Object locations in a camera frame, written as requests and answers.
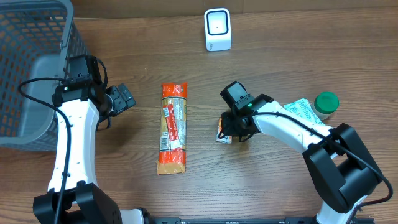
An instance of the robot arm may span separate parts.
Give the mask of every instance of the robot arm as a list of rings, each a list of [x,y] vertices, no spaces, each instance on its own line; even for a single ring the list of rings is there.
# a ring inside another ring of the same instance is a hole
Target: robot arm
[[[335,129],[313,124],[285,110],[269,96],[254,98],[238,82],[227,86],[221,96],[231,112],[221,115],[223,130],[220,135],[239,136],[239,141],[242,141],[242,136],[250,138],[256,133],[268,134],[303,155],[315,188],[324,201],[316,216],[318,223],[346,223],[354,207],[381,182],[373,171],[350,156],[335,166],[333,158],[342,156],[344,152],[324,138],[338,142],[381,173],[356,131],[347,124]]]
[[[70,158],[67,161],[67,127],[57,113],[58,144],[53,176],[48,193],[34,199],[33,211],[41,223],[53,224],[58,202],[60,223],[121,224],[144,222],[142,210],[120,211],[118,205],[98,187],[94,166],[95,132],[98,124],[121,114],[136,102],[124,84],[106,88],[102,82],[97,59],[81,55],[70,59],[70,77],[58,86],[53,95],[54,106],[68,118],[71,130]],[[65,190],[61,194],[64,164],[68,162]],[[80,210],[67,212],[72,203]]]

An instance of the orange snack package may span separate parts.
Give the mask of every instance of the orange snack package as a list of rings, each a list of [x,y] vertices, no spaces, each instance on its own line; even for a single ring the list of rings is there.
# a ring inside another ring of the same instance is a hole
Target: orange snack package
[[[187,84],[162,84],[160,148],[156,173],[185,173]]]

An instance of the small bottle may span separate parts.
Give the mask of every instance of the small bottle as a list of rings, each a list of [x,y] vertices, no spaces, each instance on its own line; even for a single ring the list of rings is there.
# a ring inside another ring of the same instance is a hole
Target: small bottle
[[[339,103],[338,97],[334,93],[323,92],[315,98],[311,108],[319,119],[324,120],[337,110]]]

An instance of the green bottle cap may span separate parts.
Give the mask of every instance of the green bottle cap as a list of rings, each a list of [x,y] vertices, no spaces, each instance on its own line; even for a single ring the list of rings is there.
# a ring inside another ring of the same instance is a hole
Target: green bottle cap
[[[332,92],[323,92],[317,96],[314,107],[323,114],[335,112],[339,105],[338,97]]]

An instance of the food wrapper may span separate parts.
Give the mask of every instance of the food wrapper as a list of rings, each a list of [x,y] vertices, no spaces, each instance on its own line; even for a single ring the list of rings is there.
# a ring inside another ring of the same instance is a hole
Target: food wrapper
[[[160,148],[156,173],[185,173],[187,84],[162,84]]]
[[[221,142],[223,144],[231,144],[232,143],[232,136],[224,136],[223,138],[218,138],[220,131],[223,129],[221,126],[222,118],[218,120],[218,132],[216,135],[216,141]]]
[[[307,121],[311,121],[315,124],[325,125],[323,122],[318,118],[318,116],[313,112],[311,109],[311,104],[307,99],[299,99],[294,103],[289,103],[284,105],[284,108],[287,109],[289,112],[296,114],[297,116],[306,119]]]

